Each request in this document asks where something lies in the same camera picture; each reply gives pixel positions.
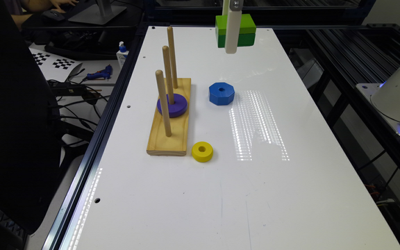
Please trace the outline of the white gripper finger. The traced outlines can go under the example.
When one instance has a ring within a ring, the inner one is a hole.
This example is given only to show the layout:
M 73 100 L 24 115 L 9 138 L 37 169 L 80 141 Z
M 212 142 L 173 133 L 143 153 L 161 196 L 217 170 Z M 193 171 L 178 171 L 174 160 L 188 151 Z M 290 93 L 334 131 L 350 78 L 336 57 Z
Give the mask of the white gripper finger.
M 222 15 L 227 15 L 229 9 L 229 0 L 223 0 Z
M 226 22 L 225 52 L 234 54 L 238 47 L 243 3 L 240 0 L 229 0 Z

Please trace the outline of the person's hand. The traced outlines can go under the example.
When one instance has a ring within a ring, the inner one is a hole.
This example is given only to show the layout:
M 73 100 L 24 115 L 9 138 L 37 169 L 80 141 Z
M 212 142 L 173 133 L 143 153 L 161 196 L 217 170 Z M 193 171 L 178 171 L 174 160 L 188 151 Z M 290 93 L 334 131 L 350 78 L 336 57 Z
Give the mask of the person's hand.
M 60 13 L 66 13 L 68 10 L 71 10 L 73 7 L 77 6 L 79 0 L 50 0 L 50 2 L 53 10 L 56 10 Z

